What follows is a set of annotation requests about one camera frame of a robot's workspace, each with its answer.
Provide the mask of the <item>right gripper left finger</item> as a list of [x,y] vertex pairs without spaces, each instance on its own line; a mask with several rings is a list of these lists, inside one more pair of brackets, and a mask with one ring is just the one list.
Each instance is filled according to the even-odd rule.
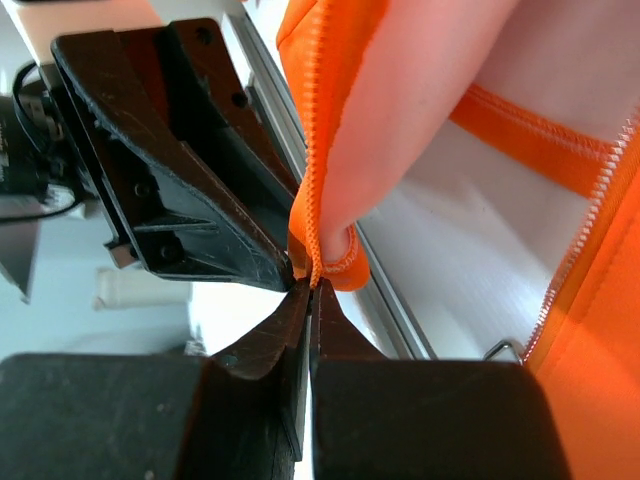
[[1,364],[5,479],[290,479],[311,292],[210,356],[19,354]]

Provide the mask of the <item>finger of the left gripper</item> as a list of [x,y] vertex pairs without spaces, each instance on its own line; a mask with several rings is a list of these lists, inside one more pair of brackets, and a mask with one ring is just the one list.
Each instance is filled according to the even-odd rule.
[[115,233],[154,275],[284,292],[297,190],[218,23],[62,35],[51,45],[81,160]]

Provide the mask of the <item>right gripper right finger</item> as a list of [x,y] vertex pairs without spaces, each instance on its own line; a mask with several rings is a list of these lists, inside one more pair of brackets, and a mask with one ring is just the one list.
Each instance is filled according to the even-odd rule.
[[397,360],[344,315],[328,281],[311,312],[319,479],[567,479],[546,397],[508,362]]

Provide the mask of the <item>orange zip jacket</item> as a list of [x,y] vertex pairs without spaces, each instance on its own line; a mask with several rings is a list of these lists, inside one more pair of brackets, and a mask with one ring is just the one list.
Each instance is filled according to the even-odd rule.
[[[277,47],[307,141],[296,275],[366,286],[362,228],[435,360],[525,368],[567,479],[637,478],[638,3],[293,1]],[[374,199],[333,261],[330,161]]]

